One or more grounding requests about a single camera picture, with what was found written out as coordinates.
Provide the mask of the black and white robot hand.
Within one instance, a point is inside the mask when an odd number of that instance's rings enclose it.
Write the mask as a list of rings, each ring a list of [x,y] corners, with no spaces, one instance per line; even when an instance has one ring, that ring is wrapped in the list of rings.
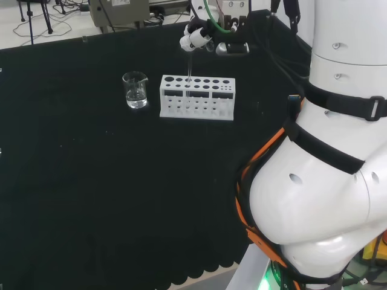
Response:
[[[216,22],[216,17],[193,16],[184,28],[180,39],[180,47],[188,53],[205,49],[218,56],[244,56],[250,52],[250,47],[243,36],[246,31],[245,16],[240,18],[226,17],[225,27]]]

